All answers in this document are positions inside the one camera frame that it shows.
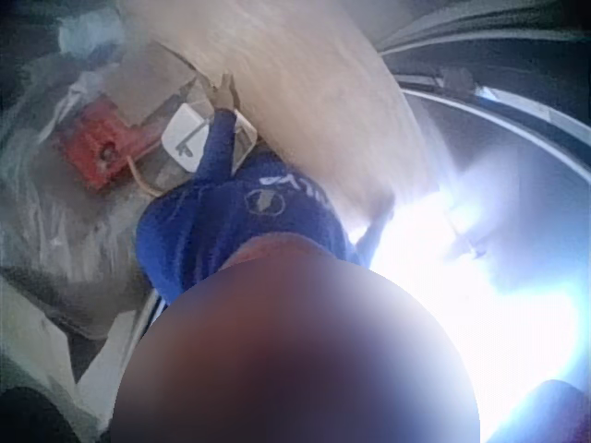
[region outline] wooden board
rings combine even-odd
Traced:
[[[428,188],[423,140],[386,65],[328,0],[120,0],[134,26],[214,83],[231,71],[241,111],[319,182],[347,228],[391,193]]]

